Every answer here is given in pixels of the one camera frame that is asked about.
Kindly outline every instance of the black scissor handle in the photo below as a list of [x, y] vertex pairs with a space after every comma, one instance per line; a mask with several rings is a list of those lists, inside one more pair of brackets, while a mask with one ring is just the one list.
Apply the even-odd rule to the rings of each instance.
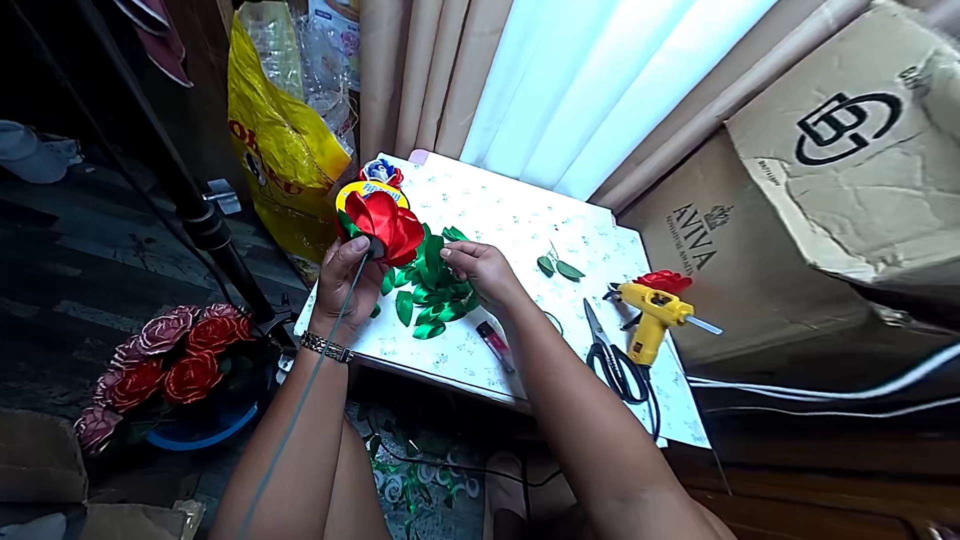
[[[612, 356], [608, 356], [603, 345], [594, 343], [590, 346], [589, 352], [587, 352], [587, 366], [595, 372], [596, 370], [593, 368], [594, 360], [600, 358], [600, 367], [603, 370], [604, 377], [607, 379], [607, 386], [610, 387], [610, 390], [612, 390], [618, 398], [631, 405], [646, 402], [650, 396], [650, 392], [648, 391], [646, 381], [640, 374], [639, 366], [634, 364], [616, 345], [611, 345], [611, 353]], [[626, 373], [629, 373], [631, 377], [633, 377], [639, 395], [635, 396], [631, 392], [624, 368], [626, 368]]]

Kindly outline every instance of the hand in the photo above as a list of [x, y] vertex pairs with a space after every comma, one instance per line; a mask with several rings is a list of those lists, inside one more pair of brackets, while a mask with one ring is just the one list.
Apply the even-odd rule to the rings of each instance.
[[453, 268], [458, 280], [470, 279], [484, 300], [484, 308], [498, 318], [506, 315], [508, 307], [530, 300], [510, 263], [493, 246], [461, 240], [446, 244], [440, 257]]
[[[340, 307], [347, 298], [347, 292], [357, 275], [357, 268], [363, 255], [370, 249], [370, 239], [365, 236], [354, 238], [343, 244], [340, 239], [333, 242], [326, 251], [324, 265], [317, 281], [317, 301], [310, 316], [310, 331], [321, 337], [330, 337], [333, 323], [340, 313]], [[368, 262], [360, 270], [360, 279], [353, 289], [350, 301], [344, 309], [337, 335], [332, 337], [336, 343], [345, 343], [367, 317], [373, 312], [380, 297], [380, 285], [387, 271], [385, 264]]]

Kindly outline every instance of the yellow glue gun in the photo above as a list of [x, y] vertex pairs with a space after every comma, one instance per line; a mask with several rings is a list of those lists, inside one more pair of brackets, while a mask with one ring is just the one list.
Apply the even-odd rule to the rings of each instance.
[[635, 364], [649, 367], [654, 363], [666, 327], [690, 323], [717, 335], [723, 333], [712, 324], [693, 316], [692, 305], [668, 292], [627, 282], [618, 284], [611, 294], [619, 296], [620, 300], [641, 311], [638, 315], [639, 325], [627, 349], [627, 356]]

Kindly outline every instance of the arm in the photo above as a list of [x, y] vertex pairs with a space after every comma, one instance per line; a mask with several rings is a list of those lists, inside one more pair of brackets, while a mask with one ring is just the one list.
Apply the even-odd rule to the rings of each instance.
[[[370, 241], [360, 237], [344, 246], [338, 240], [327, 252], [317, 285], [310, 331], [330, 337], [340, 306], [356, 276]], [[349, 343], [380, 294], [383, 268], [367, 264], [361, 271], [343, 320], [332, 341]], [[296, 414], [300, 397], [320, 364], [300, 415], [276, 461], [244, 538], [322, 538], [334, 473], [340, 452], [347, 398], [346, 364], [301, 348], [293, 370], [277, 392], [230, 477], [210, 538], [235, 540], [247, 518], [260, 482]]]
[[646, 429], [570, 349], [493, 246], [441, 256], [503, 325], [523, 387], [577, 501], [601, 538], [720, 538]]

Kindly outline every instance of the cardboard box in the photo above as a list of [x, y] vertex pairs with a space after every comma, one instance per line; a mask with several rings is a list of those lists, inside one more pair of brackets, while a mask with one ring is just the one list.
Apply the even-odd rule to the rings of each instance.
[[179, 540], [190, 531], [183, 511], [146, 504], [87, 504], [86, 487], [84, 461], [70, 424], [44, 414], [0, 409], [0, 528], [48, 516], [66, 527], [65, 537], [81, 540]]
[[618, 222], [640, 232], [653, 270], [693, 279], [682, 297], [724, 329], [719, 336], [692, 325], [671, 331], [693, 375], [850, 390], [954, 339], [877, 310], [847, 283], [810, 268], [725, 131]]
[[727, 124], [814, 267], [960, 303], [960, 53], [874, 2]]

